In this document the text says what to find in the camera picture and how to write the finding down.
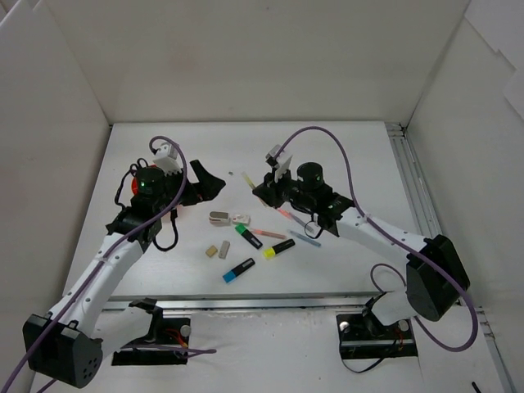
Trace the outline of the red slim highlighter pen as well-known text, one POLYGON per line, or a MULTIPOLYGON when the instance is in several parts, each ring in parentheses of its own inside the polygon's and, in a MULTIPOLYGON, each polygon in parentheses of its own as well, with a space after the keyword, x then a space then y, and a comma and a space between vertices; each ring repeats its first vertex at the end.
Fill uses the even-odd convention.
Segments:
POLYGON ((287 219, 293 220, 292 214, 287 212, 286 210, 277 209, 277 212, 280 213, 282 216, 286 217, 287 219))

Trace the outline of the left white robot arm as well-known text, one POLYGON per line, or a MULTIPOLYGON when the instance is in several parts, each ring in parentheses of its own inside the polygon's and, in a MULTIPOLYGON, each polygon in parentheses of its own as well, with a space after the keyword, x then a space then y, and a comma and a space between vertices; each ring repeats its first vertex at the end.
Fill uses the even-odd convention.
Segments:
POLYGON ((215 199, 224 180, 210 174, 199 160, 190 163, 196 183, 175 165, 137 167, 132 170, 137 191, 106 226, 95 258, 70 291, 46 315, 31 315, 23 336, 29 368, 76 388, 89 384, 102 361, 140 338, 151 344, 164 332, 163 310, 153 299, 135 300, 110 323, 99 316, 129 269, 155 242, 161 219, 176 208, 215 199))

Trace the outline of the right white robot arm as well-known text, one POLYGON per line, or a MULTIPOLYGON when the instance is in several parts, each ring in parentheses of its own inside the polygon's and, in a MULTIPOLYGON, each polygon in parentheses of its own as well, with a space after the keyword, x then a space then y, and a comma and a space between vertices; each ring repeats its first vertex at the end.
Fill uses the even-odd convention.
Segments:
POLYGON ((395 266, 404 266, 405 289, 370 300, 362 317, 364 331, 381 337, 401 319, 422 317, 437 322, 465 296, 470 281, 452 241, 404 231, 357 209, 353 200, 335 192, 323 180, 321 165, 308 162, 293 178, 285 164, 269 160, 271 170, 253 193, 267 205, 288 203, 310 216, 316 234, 357 242, 395 266))

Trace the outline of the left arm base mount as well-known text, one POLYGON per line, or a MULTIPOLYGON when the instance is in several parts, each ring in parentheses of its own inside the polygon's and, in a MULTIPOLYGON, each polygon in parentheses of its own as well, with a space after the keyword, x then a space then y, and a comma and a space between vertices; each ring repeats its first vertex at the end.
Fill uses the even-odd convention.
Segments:
POLYGON ((142 309, 152 315, 149 330, 145 336, 134 338, 123 349, 112 355, 112 366, 161 366, 186 365, 191 335, 191 319, 187 317, 164 316, 164 310, 156 300, 143 299, 129 303, 130 307, 142 309))

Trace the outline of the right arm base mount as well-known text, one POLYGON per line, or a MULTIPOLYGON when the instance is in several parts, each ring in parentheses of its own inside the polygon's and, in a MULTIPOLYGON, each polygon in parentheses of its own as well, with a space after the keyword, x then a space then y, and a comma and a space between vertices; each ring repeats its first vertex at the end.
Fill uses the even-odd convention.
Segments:
POLYGON ((413 326, 407 319, 382 324, 368 300, 359 312, 337 314, 338 353, 344 367, 359 375, 370 373, 389 359, 417 358, 413 326))

